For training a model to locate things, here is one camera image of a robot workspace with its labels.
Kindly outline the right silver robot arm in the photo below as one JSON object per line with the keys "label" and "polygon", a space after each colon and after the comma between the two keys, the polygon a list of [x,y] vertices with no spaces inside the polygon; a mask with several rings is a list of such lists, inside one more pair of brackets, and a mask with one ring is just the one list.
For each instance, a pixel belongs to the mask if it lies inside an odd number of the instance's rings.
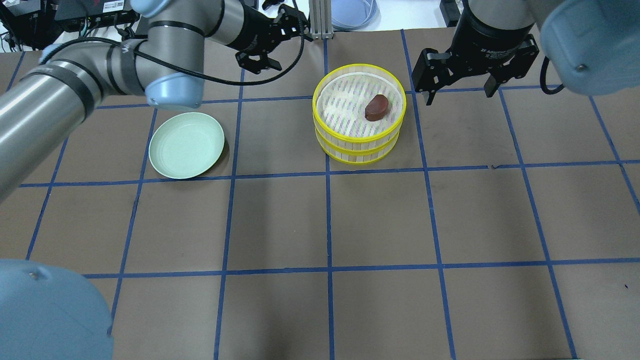
{"label": "right silver robot arm", "polygon": [[414,91],[431,105],[442,88],[488,75],[491,98],[525,77],[544,54],[539,84],[603,96],[639,86],[637,0],[464,0],[448,50],[424,48],[411,73]]}

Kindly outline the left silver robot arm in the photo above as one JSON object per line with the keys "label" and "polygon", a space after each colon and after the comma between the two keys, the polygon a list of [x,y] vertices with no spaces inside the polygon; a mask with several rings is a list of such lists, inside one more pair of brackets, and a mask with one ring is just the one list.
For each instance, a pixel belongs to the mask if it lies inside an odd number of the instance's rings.
{"label": "left silver robot arm", "polygon": [[[236,50],[254,74],[288,73],[269,54],[295,37],[311,41],[310,22],[282,4],[274,18],[240,0],[133,0],[149,20],[146,39],[78,38],[43,52],[1,96],[1,199],[7,199],[105,98],[146,96],[156,109],[197,109],[205,40]],[[84,276],[32,260],[1,260],[3,360],[110,360],[113,321]]]}

